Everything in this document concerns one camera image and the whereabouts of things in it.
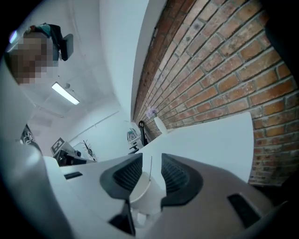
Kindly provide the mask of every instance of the brick wall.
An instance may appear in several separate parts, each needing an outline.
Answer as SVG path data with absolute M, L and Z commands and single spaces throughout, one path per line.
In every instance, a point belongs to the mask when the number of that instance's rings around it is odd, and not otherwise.
M 258 0 L 169 0 L 143 68 L 134 121 L 155 106 L 167 128 L 250 112 L 251 184 L 280 185 L 299 164 L 299 91 L 267 39 Z

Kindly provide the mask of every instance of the vase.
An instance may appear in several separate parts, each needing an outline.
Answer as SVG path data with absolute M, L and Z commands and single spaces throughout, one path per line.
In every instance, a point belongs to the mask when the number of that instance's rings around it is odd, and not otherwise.
M 166 126 L 165 126 L 165 124 L 162 122 L 162 120 L 158 116 L 156 116 L 154 118 L 154 121 L 155 121 L 158 129 L 161 131 L 161 133 L 167 134 L 167 128 L 166 128 Z

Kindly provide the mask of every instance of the person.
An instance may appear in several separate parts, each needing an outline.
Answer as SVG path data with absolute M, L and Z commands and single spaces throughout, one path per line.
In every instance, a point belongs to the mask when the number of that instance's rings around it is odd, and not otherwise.
M 42 72 L 58 66 L 59 58 L 67 60 L 71 54 L 72 51 L 67 52 L 60 27 L 47 23 L 30 26 L 4 53 L 0 62 L 1 139 L 21 140 L 41 152 L 27 125 L 35 106 L 18 85 L 35 83 Z

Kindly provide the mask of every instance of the white desk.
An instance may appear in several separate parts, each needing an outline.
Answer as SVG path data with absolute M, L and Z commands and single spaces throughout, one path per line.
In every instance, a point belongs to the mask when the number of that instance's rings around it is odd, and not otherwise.
M 160 135 L 139 150 L 143 153 L 142 170 L 151 175 L 161 189 L 165 182 L 161 175 L 161 153 L 186 157 L 226 169 L 240 179 L 249 179 L 253 159 L 253 127 L 249 112 L 208 123 L 177 128 Z

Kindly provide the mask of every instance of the fluorescent light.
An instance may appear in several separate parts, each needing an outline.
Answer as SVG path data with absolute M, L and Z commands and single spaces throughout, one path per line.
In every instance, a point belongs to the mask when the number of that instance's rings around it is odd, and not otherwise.
M 13 43 L 14 42 L 14 40 L 17 38 L 17 31 L 15 30 L 15 31 L 13 31 L 13 33 L 11 34 L 11 36 L 10 36 L 10 38 L 9 38 L 9 43 L 11 44 L 11 43 Z
M 52 89 L 61 94 L 64 98 L 72 102 L 74 105 L 79 104 L 79 101 L 76 100 L 73 96 L 71 96 L 64 88 L 62 88 L 57 82 L 52 85 Z

